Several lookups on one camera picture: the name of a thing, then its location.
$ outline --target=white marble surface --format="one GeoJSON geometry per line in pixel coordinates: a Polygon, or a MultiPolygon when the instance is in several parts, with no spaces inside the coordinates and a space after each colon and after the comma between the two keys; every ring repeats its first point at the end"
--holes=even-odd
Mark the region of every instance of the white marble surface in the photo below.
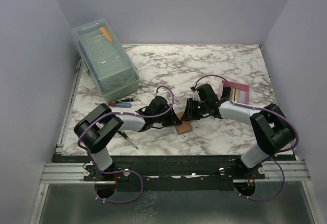
{"type": "MultiPolygon", "coordinates": [[[[139,70],[139,90],[133,98],[135,111],[150,103],[156,87],[169,86],[176,97],[174,110],[184,111],[186,99],[192,96],[190,87],[205,74],[221,74],[231,81],[249,84],[250,104],[276,103],[269,76],[258,45],[252,46],[181,46],[181,45],[126,45],[128,55],[139,70]]],[[[218,89],[220,79],[209,77],[201,83],[218,89]]],[[[73,128],[96,105],[105,103],[92,79],[82,71],[69,128],[64,139],[62,155],[86,155],[77,146],[73,128]]],[[[150,129],[145,132],[127,131],[139,147],[136,150],[121,136],[108,144],[111,155],[219,155],[242,154],[255,143],[252,128],[232,121],[206,118],[192,121],[193,132],[177,135],[174,127],[150,129]]]]}

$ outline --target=wall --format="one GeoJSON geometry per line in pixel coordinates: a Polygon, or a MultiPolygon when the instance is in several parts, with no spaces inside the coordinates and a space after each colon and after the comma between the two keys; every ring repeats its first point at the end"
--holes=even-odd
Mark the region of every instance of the wall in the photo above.
{"type": "Polygon", "coordinates": [[[57,0],[71,27],[104,17],[122,43],[262,44],[287,0],[57,0]]]}
{"type": "Polygon", "coordinates": [[[0,0],[0,222],[28,223],[77,60],[56,0],[0,0]]]}
{"type": "Polygon", "coordinates": [[[297,151],[305,156],[322,210],[327,210],[326,4],[289,0],[262,47],[278,102],[299,130],[297,151]]]}

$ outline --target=translucent lid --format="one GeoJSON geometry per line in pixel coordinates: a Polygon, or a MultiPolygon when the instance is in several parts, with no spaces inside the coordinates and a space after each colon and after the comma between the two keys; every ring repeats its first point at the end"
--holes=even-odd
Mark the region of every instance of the translucent lid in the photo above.
{"type": "Polygon", "coordinates": [[[101,95],[138,79],[134,64],[104,19],[76,27],[73,34],[101,95]]]}

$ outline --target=cable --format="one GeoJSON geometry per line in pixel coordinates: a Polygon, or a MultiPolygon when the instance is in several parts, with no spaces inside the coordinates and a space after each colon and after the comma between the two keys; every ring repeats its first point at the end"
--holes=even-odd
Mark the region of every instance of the cable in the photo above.
{"type": "Polygon", "coordinates": [[[270,197],[270,198],[266,198],[266,199],[260,199],[260,198],[253,198],[253,197],[249,197],[249,196],[244,196],[236,188],[234,188],[235,191],[238,193],[238,195],[240,197],[245,198],[247,200],[256,201],[256,202],[266,202],[266,201],[274,200],[274,199],[276,199],[276,198],[278,198],[278,197],[280,197],[282,195],[282,193],[285,190],[285,186],[286,186],[285,174],[284,174],[284,171],[283,171],[281,165],[275,159],[271,159],[271,160],[274,161],[277,164],[277,166],[281,170],[281,173],[282,173],[282,176],[283,176],[283,185],[282,185],[282,188],[280,189],[280,191],[274,197],[270,197]]]}
{"type": "Polygon", "coordinates": [[[172,95],[172,103],[171,103],[171,105],[169,106],[169,108],[168,108],[166,111],[164,111],[163,113],[158,114],[158,115],[153,115],[153,116],[144,116],[144,115],[134,114],[134,113],[121,113],[121,112],[113,111],[113,112],[110,112],[110,113],[104,114],[104,115],[100,116],[99,118],[97,118],[97,119],[96,119],[94,122],[92,122],[92,123],[91,123],[91,124],[90,124],[90,125],[89,125],[89,126],[88,126],[84,131],[83,131],[83,133],[79,136],[78,141],[77,141],[77,145],[78,145],[80,148],[82,148],[82,149],[84,149],[84,150],[87,151],[88,156],[89,156],[89,157],[92,159],[92,161],[93,161],[93,165],[96,167],[96,169],[97,169],[100,173],[102,173],[102,174],[115,174],[115,173],[122,173],[122,172],[131,172],[131,173],[133,173],[133,174],[136,174],[136,175],[138,176],[138,178],[140,179],[140,182],[141,182],[141,189],[140,189],[138,195],[137,195],[136,197],[130,199],[130,200],[125,200],[125,201],[116,201],[116,200],[103,199],[103,198],[98,197],[97,189],[95,189],[95,192],[96,192],[97,198],[101,199],[102,201],[110,202],[110,203],[117,203],[117,204],[125,204],[125,203],[133,202],[134,200],[137,200],[137,199],[142,195],[142,192],[143,192],[143,180],[142,180],[142,177],[141,177],[137,172],[135,172],[135,171],[133,171],[133,170],[119,170],[119,171],[112,171],[112,172],[106,172],[106,171],[101,170],[101,169],[97,166],[97,164],[95,163],[95,161],[94,161],[94,159],[93,159],[91,153],[90,153],[89,150],[87,149],[87,147],[81,145],[82,138],[85,136],[85,134],[86,134],[86,133],[87,133],[87,132],[88,132],[88,131],[89,131],[89,130],[90,130],[90,129],[91,129],[91,128],[96,124],[96,123],[98,123],[100,120],[102,120],[102,119],[104,119],[104,118],[106,118],[106,117],[108,117],[108,116],[111,116],[111,115],[130,115],[130,116],[133,116],[133,117],[141,117],[141,118],[157,118],[157,117],[160,117],[160,116],[162,116],[162,115],[168,113],[168,112],[172,109],[172,107],[173,107],[173,105],[174,105],[174,102],[175,102],[175,96],[174,96],[173,91],[172,91],[169,87],[167,87],[167,86],[163,86],[163,85],[161,85],[161,86],[159,86],[159,87],[157,88],[157,90],[156,90],[156,94],[158,93],[158,90],[159,90],[159,88],[161,88],[161,87],[168,89],[168,91],[169,91],[169,92],[171,93],[171,95],[172,95]]]}
{"type": "MultiPolygon", "coordinates": [[[[220,76],[220,75],[216,75],[216,74],[209,74],[209,75],[205,75],[203,77],[200,77],[196,82],[195,82],[195,85],[194,87],[197,86],[198,82],[205,78],[205,77],[219,77],[221,79],[223,79],[224,81],[226,81],[229,85],[229,87],[232,89],[232,84],[226,79],[224,78],[223,76],[220,76]]],[[[237,103],[237,102],[234,102],[232,99],[231,99],[231,96],[229,96],[229,101],[233,104],[233,105],[236,105],[236,106],[239,106],[239,107],[243,107],[243,108],[247,108],[247,109],[255,109],[255,110],[262,110],[262,111],[265,111],[265,112],[268,112],[268,113],[271,113],[273,115],[275,115],[276,117],[284,120],[285,122],[287,122],[287,124],[293,129],[294,133],[295,133],[295,143],[294,145],[292,145],[290,148],[287,148],[287,149],[284,149],[284,150],[280,150],[279,152],[285,152],[285,151],[290,151],[290,150],[293,150],[297,145],[298,145],[298,141],[299,141],[299,134],[298,134],[298,131],[296,130],[295,126],[289,121],[287,120],[287,118],[283,117],[282,115],[272,111],[272,110],[268,110],[266,108],[261,108],[261,107],[255,107],[255,106],[251,106],[251,105],[246,105],[246,104],[241,104],[241,103],[237,103]]]]}

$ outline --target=purple cable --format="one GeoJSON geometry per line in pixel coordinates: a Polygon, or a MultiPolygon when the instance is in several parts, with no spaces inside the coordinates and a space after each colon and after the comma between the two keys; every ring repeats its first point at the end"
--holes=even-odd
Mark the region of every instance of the purple cable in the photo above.
{"type": "MultiPolygon", "coordinates": [[[[231,83],[230,83],[226,78],[224,78],[223,76],[216,75],[216,74],[209,74],[209,75],[205,75],[205,76],[199,78],[199,79],[195,82],[194,87],[196,87],[197,84],[198,84],[198,82],[199,82],[201,79],[205,78],[205,77],[219,77],[219,78],[223,79],[224,81],[226,81],[226,82],[228,83],[229,87],[230,87],[231,90],[232,90],[232,84],[231,84],[231,83]]],[[[283,117],[282,115],[280,115],[280,114],[278,114],[278,113],[276,113],[276,112],[274,112],[274,111],[272,111],[272,110],[268,110],[268,109],[266,109],[266,108],[255,107],[255,106],[251,106],[251,105],[246,105],[246,104],[241,104],[241,103],[234,102],[234,101],[231,99],[231,96],[229,97],[229,101],[230,101],[233,105],[236,105],[236,106],[239,106],[239,107],[243,107],[243,108],[247,108],[247,109],[255,109],[255,110],[266,111],[266,112],[271,113],[271,114],[277,116],[278,118],[280,118],[280,119],[282,119],[282,120],[284,120],[285,122],[288,123],[288,125],[289,125],[289,126],[293,129],[293,131],[295,132],[295,137],[296,137],[296,139],[295,139],[295,143],[294,143],[294,145],[291,146],[290,148],[288,148],[288,149],[284,149],[284,150],[280,150],[279,152],[284,152],[284,151],[290,151],[290,150],[293,150],[293,149],[298,145],[298,141],[299,141],[299,134],[298,134],[298,131],[296,130],[295,126],[294,126],[290,121],[288,121],[285,117],[283,117]]],[[[244,196],[244,195],[242,195],[241,193],[239,193],[239,191],[235,188],[235,190],[238,192],[239,196],[241,196],[242,198],[248,199],[248,200],[252,200],[252,201],[261,201],[261,202],[263,202],[263,201],[271,201],[271,200],[274,200],[274,199],[276,199],[276,198],[278,198],[278,197],[281,196],[281,194],[282,194],[282,193],[284,192],[284,190],[285,190],[285,185],[286,185],[284,171],[283,171],[282,167],[280,166],[280,164],[279,164],[276,160],[274,160],[274,159],[272,159],[272,158],[270,158],[270,159],[271,159],[272,161],[274,161],[274,162],[278,165],[278,167],[280,168],[280,170],[281,170],[281,172],[282,172],[282,176],[283,176],[283,185],[282,185],[281,190],[278,192],[278,194],[276,194],[274,197],[267,198],[267,199],[257,199],[257,198],[251,198],[251,197],[248,197],[248,196],[244,196]]]]}
{"type": "Polygon", "coordinates": [[[161,113],[161,114],[158,114],[158,115],[154,115],[154,116],[144,116],[144,115],[140,115],[140,114],[134,114],[134,113],[121,113],[121,112],[118,112],[118,111],[113,111],[113,112],[110,112],[110,113],[107,113],[107,114],[104,114],[104,115],[102,115],[102,116],[100,116],[99,118],[97,118],[94,122],[92,122],[85,130],[84,130],[84,132],[81,134],[81,136],[78,138],[78,141],[77,141],[77,145],[80,147],[80,148],[82,148],[82,149],[84,149],[84,150],[86,150],[87,151],[87,154],[88,154],[88,156],[93,160],[93,165],[96,167],[96,169],[100,172],[100,173],[102,173],[102,174],[115,174],[115,173],[122,173],[122,172],[131,172],[131,173],[133,173],[133,174],[136,174],[138,177],[139,177],[139,179],[140,179],[140,181],[141,181],[141,189],[140,189],[140,191],[139,191],[139,193],[138,193],[138,195],[136,196],[136,197],[134,197],[134,198],[132,198],[132,199],[130,199],[130,200],[125,200],[125,201],[116,201],[116,200],[109,200],[109,199],[105,199],[104,201],[106,201],[106,202],[110,202],[110,203],[116,203],[116,204],[126,204],[126,203],[130,203],[130,202],[132,202],[132,201],[134,201],[134,200],[137,200],[140,196],[141,196],[141,194],[142,194],[142,192],[143,192],[143,180],[142,180],[142,177],[137,173],[137,172],[135,172],[135,171],[133,171],[133,170],[120,170],[120,171],[112,171],[112,172],[106,172],[106,171],[103,171],[103,170],[101,170],[97,165],[96,165],[96,163],[95,163],[95,161],[94,161],[94,159],[93,159],[93,157],[92,157],[92,155],[91,155],[91,153],[89,153],[89,151],[88,151],[88,149],[85,147],[85,146],[82,146],[81,145],[81,141],[82,141],[82,138],[85,136],[85,134],[96,124],[96,123],[98,123],[100,120],[102,120],[102,119],[104,119],[104,118],[106,118],[106,117],[108,117],[108,116],[111,116],[111,115],[130,115],[130,116],[136,116],[136,117],[141,117],[141,118],[157,118],[157,117],[160,117],[160,116],[162,116],[162,115],[164,115],[164,114],[166,114],[166,113],[168,113],[171,109],[172,109],[172,107],[173,107],[173,105],[174,105],[174,102],[175,102],[175,96],[174,96],[174,93],[173,93],[173,91],[169,88],[169,87],[167,87],[167,86],[163,86],[163,85],[161,85],[161,86],[159,86],[158,88],[157,88],[157,90],[156,90],[156,94],[158,93],[158,90],[159,90],[159,88],[161,88],[161,87],[163,87],[163,88],[166,88],[166,89],[168,89],[168,91],[171,93],[171,95],[172,95],[172,103],[171,103],[171,105],[169,106],[169,108],[166,110],[166,111],[164,111],[163,113],[161,113]]]}
{"type": "Polygon", "coordinates": [[[285,184],[286,183],[285,182],[285,174],[284,174],[284,171],[283,171],[281,165],[275,159],[271,159],[271,160],[274,161],[277,164],[277,166],[280,168],[282,176],[283,176],[283,185],[282,185],[282,188],[280,189],[280,191],[274,197],[270,197],[270,198],[266,198],[266,199],[260,199],[260,198],[253,198],[253,197],[244,196],[236,188],[234,188],[235,191],[238,193],[238,195],[240,197],[248,199],[248,200],[252,200],[252,201],[257,201],[257,202],[266,202],[266,201],[274,200],[274,199],[276,199],[276,198],[278,198],[278,197],[280,197],[282,195],[282,193],[285,190],[285,186],[286,186],[286,184],[285,184]]]}

